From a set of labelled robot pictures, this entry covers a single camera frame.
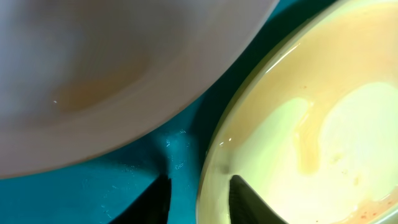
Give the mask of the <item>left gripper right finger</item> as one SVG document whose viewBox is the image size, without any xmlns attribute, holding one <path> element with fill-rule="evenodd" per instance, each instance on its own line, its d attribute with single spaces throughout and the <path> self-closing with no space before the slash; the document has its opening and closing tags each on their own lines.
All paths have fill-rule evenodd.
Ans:
<svg viewBox="0 0 398 224">
<path fill-rule="evenodd" d="M 240 175 L 229 181 L 228 205 L 231 224 L 286 224 Z"/>
</svg>

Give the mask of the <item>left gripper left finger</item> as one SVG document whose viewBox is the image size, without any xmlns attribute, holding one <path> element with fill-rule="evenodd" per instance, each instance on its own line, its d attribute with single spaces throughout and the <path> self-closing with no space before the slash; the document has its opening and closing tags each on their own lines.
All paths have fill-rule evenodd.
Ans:
<svg viewBox="0 0 398 224">
<path fill-rule="evenodd" d="M 171 196 L 172 181 L 161 174 L 110 224 L 167 224 Z"/>
</svg>

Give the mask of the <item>yellow plate with stain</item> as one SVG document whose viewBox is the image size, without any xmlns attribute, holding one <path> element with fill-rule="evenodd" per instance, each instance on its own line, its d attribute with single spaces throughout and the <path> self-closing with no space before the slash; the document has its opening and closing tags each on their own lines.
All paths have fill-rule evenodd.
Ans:
<svg viewBox="0 0 398 224">
<path fill-rule="evenodd" d="M 337 1 L 248 76 L 209 148 L 197 223 L 242 177 L 267 223 L 397 222 L 397 2 Z"/>
</svg>

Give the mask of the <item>white plate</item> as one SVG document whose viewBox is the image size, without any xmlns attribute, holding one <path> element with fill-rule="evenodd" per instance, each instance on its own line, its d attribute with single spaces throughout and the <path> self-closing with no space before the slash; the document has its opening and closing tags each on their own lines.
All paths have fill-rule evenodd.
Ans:
<svg viewBox="0 0 398 224">
<path fill-rule="evenodd" d="M 1 1 L 1 177 L 152 131 L 209 89 L 276 1 Z"/>
</svg>

